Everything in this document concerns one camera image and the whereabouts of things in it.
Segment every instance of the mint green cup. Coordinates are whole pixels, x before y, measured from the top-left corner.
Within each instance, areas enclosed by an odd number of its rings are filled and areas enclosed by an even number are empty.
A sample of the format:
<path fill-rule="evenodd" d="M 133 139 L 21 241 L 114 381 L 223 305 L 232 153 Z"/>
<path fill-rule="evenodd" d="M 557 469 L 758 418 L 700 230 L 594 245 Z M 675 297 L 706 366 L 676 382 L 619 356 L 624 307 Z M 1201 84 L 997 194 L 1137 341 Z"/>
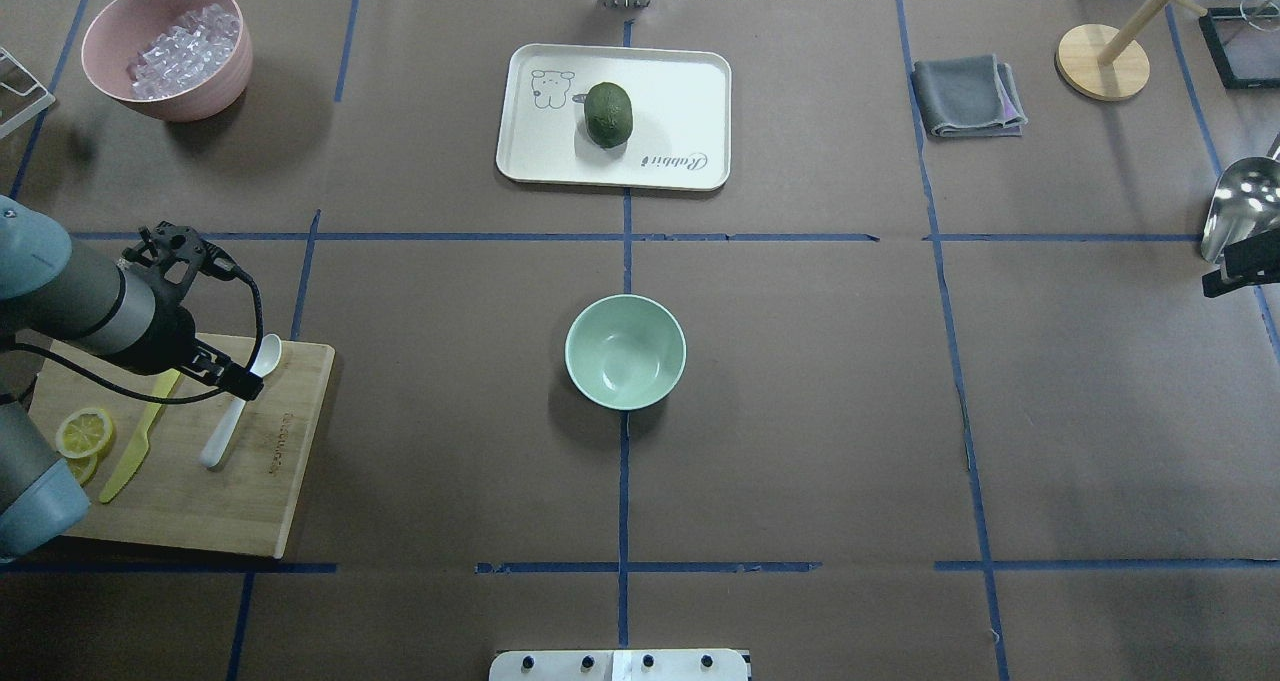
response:
<path fill-rule="evenodd" d="M 582 394 L 605 408 L 635 411 L 676 388 L 685 371 L 685 333 L 662 303 L 612 294 L 568 326 L 564 366 Z"/>

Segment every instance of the light blue joint cover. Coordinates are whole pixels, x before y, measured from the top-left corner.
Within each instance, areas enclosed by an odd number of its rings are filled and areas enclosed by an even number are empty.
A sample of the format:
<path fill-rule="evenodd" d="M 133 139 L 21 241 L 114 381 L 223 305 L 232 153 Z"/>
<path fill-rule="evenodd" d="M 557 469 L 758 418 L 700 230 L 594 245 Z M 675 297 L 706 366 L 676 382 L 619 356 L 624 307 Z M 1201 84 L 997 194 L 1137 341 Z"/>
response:
<path fill-rule="evenodd" d="M 44 212 L 0 195 L 0 301 L 54 280 L 72 257 L 72 236 Z"/>
<path fill-rule="evenodd" d="M 0 513 L 0 563 L 26 556 L 88 513 L 88 497 L 59 458 Z"/>

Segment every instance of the table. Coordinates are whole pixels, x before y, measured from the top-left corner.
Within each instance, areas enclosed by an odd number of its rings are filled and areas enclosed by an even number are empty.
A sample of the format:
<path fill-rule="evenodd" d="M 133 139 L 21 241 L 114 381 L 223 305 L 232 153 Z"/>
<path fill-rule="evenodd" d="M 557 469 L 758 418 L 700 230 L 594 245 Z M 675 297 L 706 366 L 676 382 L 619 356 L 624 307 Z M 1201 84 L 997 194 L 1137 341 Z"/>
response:
<path fill-rule="evenodd" d="M 1280 664 L 1280 298 L 1204 300 L 1196 251 L 1280 97 L 1222 90 L 1183 12 L 1107 106 L 1052 51 L 1134 1 L 239 0 L 247 95 L 164 125 L 76 61 L 108 1 L 0 0 L 59 97 L 0 142 L 0 189 L 106 251 L 210 233 L 269 329 L 338 349 L 335 390 L 283 563 L 54 543 L 0 571 L 14 676 L 483 678 L 621 646 L 746 649 L 758 678 Z M 530 42 L 721 52 L 728 183 L 504 179 Z M 1023 138 L 922 137 L 909 61 L 973 52 L 1014 67 Z M 618 415 L 562 340 L 626 291 L 690 357 Z M 201 330 L 243 333 L 238 293 L 197 284 Z"/>

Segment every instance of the pink bowl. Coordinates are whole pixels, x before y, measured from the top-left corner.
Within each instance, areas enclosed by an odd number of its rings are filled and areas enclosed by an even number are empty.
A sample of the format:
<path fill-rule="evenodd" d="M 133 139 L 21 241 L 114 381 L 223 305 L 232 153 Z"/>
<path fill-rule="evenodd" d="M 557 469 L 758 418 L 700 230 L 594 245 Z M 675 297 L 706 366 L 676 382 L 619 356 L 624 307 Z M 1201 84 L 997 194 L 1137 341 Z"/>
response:
<path fill-rule="evenodd" d="M 155 101 L 133 99 L 129 61 L 174 26 L 179 15 L 200 12 L 210 3 L 219 3 L 241 20 L 239 37 L 228 60 L 214 76 L 184 92 Z M 164 122 L 196 122 L 230 106 L 243 93 L 253 69 L 253 44 L 236 0 L 115 0 L 84 31 L 81 65 L 100 92 L 137 113 Z"/>

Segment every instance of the folded towel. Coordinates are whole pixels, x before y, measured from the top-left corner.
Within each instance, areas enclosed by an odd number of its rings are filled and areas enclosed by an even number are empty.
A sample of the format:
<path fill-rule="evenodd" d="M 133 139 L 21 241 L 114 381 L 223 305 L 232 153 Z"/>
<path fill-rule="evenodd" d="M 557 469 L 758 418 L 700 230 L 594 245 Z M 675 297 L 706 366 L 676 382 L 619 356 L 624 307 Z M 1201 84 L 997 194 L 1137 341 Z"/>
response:
<path fill-rule="evenodd" d="M 1020 137 L 1027 124 L 1009 63 L 995 55 L 915 61 L 924 128 L 936 137 Z"/>

